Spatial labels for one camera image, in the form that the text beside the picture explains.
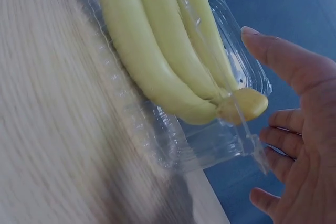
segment blue floor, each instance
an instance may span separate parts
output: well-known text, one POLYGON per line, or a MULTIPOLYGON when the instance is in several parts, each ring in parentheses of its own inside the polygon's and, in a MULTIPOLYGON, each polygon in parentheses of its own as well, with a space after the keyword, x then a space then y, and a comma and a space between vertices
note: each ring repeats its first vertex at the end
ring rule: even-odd
MULTIPOLYGON (((276 35, 336 59, 336 0, 226 0, 237 22, 276 35)), ((278 109, 294 108, 299 99, 269 69, 264 68, 274 91, 266 113, 250 123, 253 133, 266 126, 278 109)), ((271 219, 248 200, 253 187, 281 195, 283 185, 273 174, 264 176, 251 158, 236 158, 205 170, 231 224, 267 224, 271 219)))

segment human hand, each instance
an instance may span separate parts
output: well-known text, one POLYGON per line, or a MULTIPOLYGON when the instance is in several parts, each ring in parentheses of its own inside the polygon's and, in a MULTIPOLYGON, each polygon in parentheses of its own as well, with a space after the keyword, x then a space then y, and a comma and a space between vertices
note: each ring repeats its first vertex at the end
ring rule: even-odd
POLYGON ((274 224, 336 223, 336 63, 280 38, 244 27, 241 38, 261 63, 300 96, 300 109, 277 111, 260 139, 271 170, 285 184, 276 197, 260 188, 251 202, 274 224))

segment bunch of bananas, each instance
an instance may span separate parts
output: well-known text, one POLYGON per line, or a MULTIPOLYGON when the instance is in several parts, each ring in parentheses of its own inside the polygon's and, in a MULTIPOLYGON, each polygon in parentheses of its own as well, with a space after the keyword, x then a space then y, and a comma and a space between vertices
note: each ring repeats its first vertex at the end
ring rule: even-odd
POLYGON ((145 96, 169 114, 202 125, 217 116, 240 124, 262 114, 267 98, 239 89, 208 0, 100 0, 113 44, 145 96))

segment plastic wrap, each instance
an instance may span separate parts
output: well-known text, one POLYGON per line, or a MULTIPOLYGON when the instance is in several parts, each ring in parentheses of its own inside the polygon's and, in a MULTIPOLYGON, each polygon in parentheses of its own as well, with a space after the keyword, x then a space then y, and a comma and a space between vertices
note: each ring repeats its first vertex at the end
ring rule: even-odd
MULTIPOLYGON (((100 36, 103 34, 107 40, 106 47, 111 50, 111 56, 102 54, 99 57, 106 68, 106 73, 110 77, 111 85, 115 87, 115 92, 125 99, 129 90, 125 90, 125 87, 120 84, 121 77, 113 71, 115 68, 111 67, 122 58, 118 56, 113 46, 119 42, 117 39, 111 40, 112 36, 110 37, 103 19, 100 0, 78 1, 83 4, 82 11, 87 13, 90 22, 96 23, 98 34, 100 36)), ((117 1, 119 3, 115 6, 122 4, 121 1, 127 2, 128 0, 111 0, 111 3, 117 3, 117 1)), ((200 33, 198 25, 202 21, 198 13, 188 0, 178 1, 182 3, 180 8, 184 8, 192 17, 195 30, 200 33)), ((208 2, 225 46, 233 75, 240 88, 250 87, 268 96, 272 91, 271 84, 259 62, 252 58, 242 45, 240 28, 225 0, 208 0, 208 2)), ((226 89, 228 95, 234 101, 237 101, 234 95, 235 92, 231 90, 230 85, 226 89)), ((155 160, 162 167, 184 173, 200 167, 207 168, 235 156, 252 155, 259 164, 260 169, 264 173, 267 172, 268 165, 259 137, 251 134, 237 102, 234 105, 234 113, 240 116, 242 122, 240 125, 233 125, 222 119, 215 119, 207 124, 196 126, 187 124, 172 114, 165 113, 162 107, 146 99, 141 89, 136 90, 136 92, 143 97, 141 106, 123 108, 132 118, 132 124, 128 125, 128 127, 132 128, 134 134, 141 131, 143 135, 143 131, 146 131, 146 127, 143 125, 144 122, 150 123, 153 132, 145 132, 147 137, 139 143, 138 148, 144 148, 149 155, 155 157, 155 160)))

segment wooden table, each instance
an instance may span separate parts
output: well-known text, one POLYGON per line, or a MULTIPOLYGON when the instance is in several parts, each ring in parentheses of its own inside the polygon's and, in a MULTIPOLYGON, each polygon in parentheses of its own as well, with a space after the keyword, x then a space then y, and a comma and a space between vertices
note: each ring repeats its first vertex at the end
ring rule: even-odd
POLYGON ((138 147, 141 98, 114 92, 76 0, 0 3, 0 223, 229 223, 202 170, 138 147))

